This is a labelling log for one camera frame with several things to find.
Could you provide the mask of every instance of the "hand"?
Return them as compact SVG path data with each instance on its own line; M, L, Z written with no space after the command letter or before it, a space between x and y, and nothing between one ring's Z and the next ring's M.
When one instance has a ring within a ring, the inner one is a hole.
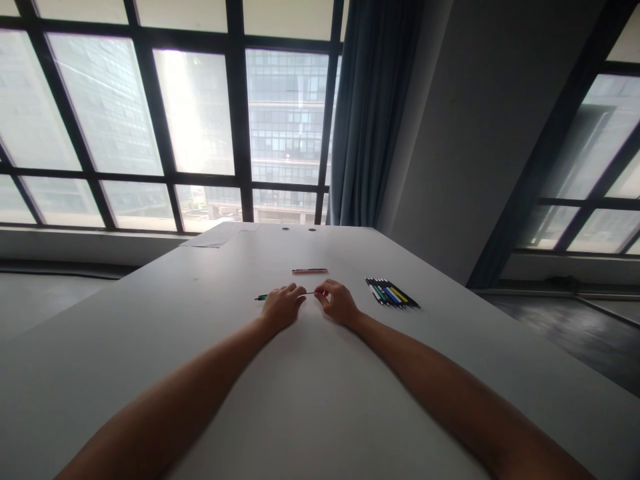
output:
M287 328L296 320L300 305L306 300L300 295L306 292L304 287L298 287L295 283L272 291L262 307L260 320L272 326L276 332Z
M349 327L362 315L355 306L349 290L336 280L326 279L315 288L314 292L315 297L322 304L322 310L340 325Z

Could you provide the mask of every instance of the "floor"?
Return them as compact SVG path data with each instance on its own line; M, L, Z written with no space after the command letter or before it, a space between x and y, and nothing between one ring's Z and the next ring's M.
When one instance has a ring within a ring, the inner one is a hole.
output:
M0 273L0 343L108 287L113 280Z
M620 321L569 298L483 298L640 398L640 325ZM594 303L640 323L638 302Z

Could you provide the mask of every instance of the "pink pen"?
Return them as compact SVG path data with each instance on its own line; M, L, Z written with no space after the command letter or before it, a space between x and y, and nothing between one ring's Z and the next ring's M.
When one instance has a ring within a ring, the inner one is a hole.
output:
M291 270L291 273L294 275L304 275L306 273L329 273L327 269L296 269Z

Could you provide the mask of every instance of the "building window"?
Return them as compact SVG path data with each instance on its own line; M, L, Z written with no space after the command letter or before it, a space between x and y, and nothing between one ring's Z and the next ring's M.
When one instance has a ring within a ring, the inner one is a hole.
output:
M591 84L521 249L640 254L640 5Z
M324 223L346 4L11 4L0 225Z

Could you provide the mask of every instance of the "white paper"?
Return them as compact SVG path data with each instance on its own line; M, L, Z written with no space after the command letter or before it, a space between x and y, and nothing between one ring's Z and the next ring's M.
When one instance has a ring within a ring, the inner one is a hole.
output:
M259 223L222 222L211 230L201 233L193 240L183 243L182 247L220 248L242 231L254 231Z

